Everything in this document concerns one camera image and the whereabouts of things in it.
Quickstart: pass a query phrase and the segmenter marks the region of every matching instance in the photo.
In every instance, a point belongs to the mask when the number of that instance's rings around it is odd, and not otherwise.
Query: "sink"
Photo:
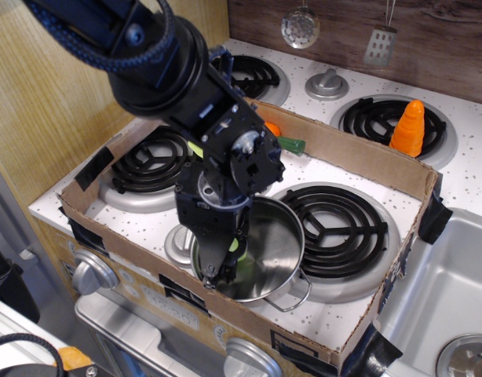
[[[461,355],[462,362],[463,350],[458,355],[455,339],[482,339],[482,217],[452,210],[434,245],[415,240],[407,275],[395,282],[378,318],[380,332],[403,352],[385,377],[436,376],[437,363],[449,354],[454,362]],[[482,343],[470,347],[464,350],[466,358],[482,363]],[[452,368],[444,366],[442,375],[482,377],[482,369],[461,374]]]

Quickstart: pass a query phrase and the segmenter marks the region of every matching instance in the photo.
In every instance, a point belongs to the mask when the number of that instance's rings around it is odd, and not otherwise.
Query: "speckled countertop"
[[[458,138],[458,148],[454,158],[439,169],[444,175],[441,192],[443,203],[446,207],[459,207],[482,216],[481,104],[347,69],[331,67],[327,64],[316,63],[244,42],[229,40],[226,46],[233,54],[262,57],[279,65],[288,76],[291,86],[290,96],[282,107],[327,124],[330,124],[332,116],[343,104],[373,94],[395,93],[430,103],[450,119]],[[337,73],[348,81],[350,85],[348,94],[337,101],[318,101],[307,96],[304,89],[307,79],[318,73],[324,73],[328,68],[335,68]],[[393,217],[401,237],[407,235],[420,205],[416,199],[347,173],[323,161],[312,159],[307,155],[297,157],[284,152],[282,160],[287,167],[284,180],[273,185],[267,195],[274,195],[286,187],[304,181],[326,181],[348,185],[365,192],[384,206]],[[57,193],[61,192],[79,168],[58,182],[29,207],[34,216],[69,235],[71,235],[71,230],[67,219],[58,211],[60,201]],[[168,210],[161,214],[129,214],[110,208],[101,200],[93,203],[87,214],[132,242],[161,256],[165,255],[163,251],[164,237],[159,235],[166,235],[178,223],[176,210]],[[139,272],[130,265],[127,267]],[[282,298],[283,301],[278,303],[292,305],[295,299],[290,296]],[[349,337],[351,330],[356,326],[358,319],[365,312],[370,300],[371,296],[335,305],[306,302],[301,308],[284,314],[269,304],[257,306],[253,310],[290,331],[297,331],[331,349],[340,349]]]

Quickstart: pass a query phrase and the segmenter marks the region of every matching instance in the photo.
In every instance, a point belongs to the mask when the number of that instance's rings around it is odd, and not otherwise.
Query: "sink drain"
[[[482,335],[463,335],[440,352],[436,377],[482,377]]]

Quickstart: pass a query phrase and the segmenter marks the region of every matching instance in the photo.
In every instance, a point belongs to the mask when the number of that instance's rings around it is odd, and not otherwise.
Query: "oven door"
[[[220,354],[116,292],[103,293],[82,296],[75,312],[110,351],[121,377],[224,375]]]

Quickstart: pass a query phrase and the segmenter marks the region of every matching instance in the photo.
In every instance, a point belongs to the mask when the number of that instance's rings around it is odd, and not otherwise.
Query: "black burner coil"
[[[112,166],[112,183],[121,194],[158,192],[173,186],[191,160],[186,140],[171,127],[159,126]]]
[[[268,86],[279,85],[279,75],[265,60],[244,55],[235,55],[233,58],[231,84],[238,86],[245,96],[258,99]],[[214,60],[212,64],[219,68],[219,60]]]
[[[281,200],[297,214],[304,228],[301,269],[309,276],[327,279],[355,276],[386,250],[387,223],[370,203],[353,192],[318,185],[288,190]],[[327,227],[319,220],[324,214],[338,217],[349,226]],[[331,236],[334,240],[337,236],[345,237],[344,242],[323,246]]]
[[[361,98],[345,112],[341,128],[350,134],[388,145],[396,124],[409,103],[398,100],[374,102],[371,97]],[[440,145],[446,128],[447,124],[437,114],[425,108],[424,140],[418,157],[423,157]]]

